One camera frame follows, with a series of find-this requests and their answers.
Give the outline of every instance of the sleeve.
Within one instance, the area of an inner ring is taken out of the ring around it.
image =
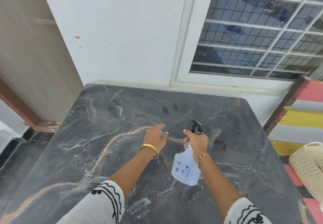
[[[224,224],[271,224],[247,198],[240,198],[231,206],[228,215],[224,220]]]
[[[124,213],[124,196],[113,181],[103,181],[86,195],[57,224],[119,224]]]

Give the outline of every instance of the person's left hand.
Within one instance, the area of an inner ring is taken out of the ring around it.
[[[168,138],[168,132],[165,132],[163,134],[163,137],[160,137],[160,130],[163,127],[165,127],[164,124],[157,124],[147,130],[145,138],[143,139],[143,144],[153,145],[160,152],[161,149],[163,149],[163,147],[165,146]]]

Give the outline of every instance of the white spray bottle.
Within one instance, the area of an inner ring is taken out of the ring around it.
[[[196,119],[193,119],[191,132],[200,135],[202,131],[203,125]],[[197,184],[200,174],[201,171],[193,159],[191,143],[188,143],[188,147],[184,152],[175,154],[172,176],[184,184],[194,186]]]

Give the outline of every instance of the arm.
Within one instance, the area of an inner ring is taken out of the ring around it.
[[[188,136],[184,140],[190,141],[193,158],[197,163],[200,155],[207,154],[208,138],[204,134],[196,135],[188,130],[184,130],[184,134]],[[270,224],[270,221],[236,190],[211,157],[202,157],[199,167],[224,223],[245,224],[255,221],[254,223]]]
[[[168,132],[160,137],[164,124],[152,126],[145,135],[143,144],[151,144],[158,151],[166,144]],[[57,224],[114,224],[119,223],[124,213],[124,202],[141,173],[156,155],[151,147],[143,147],[135,157],[114,173],[109,180],[97,185]]]

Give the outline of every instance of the basket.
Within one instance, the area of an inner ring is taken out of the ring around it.
[[[289,162],[313,198],[323,202],[323,143],[305,144]]]

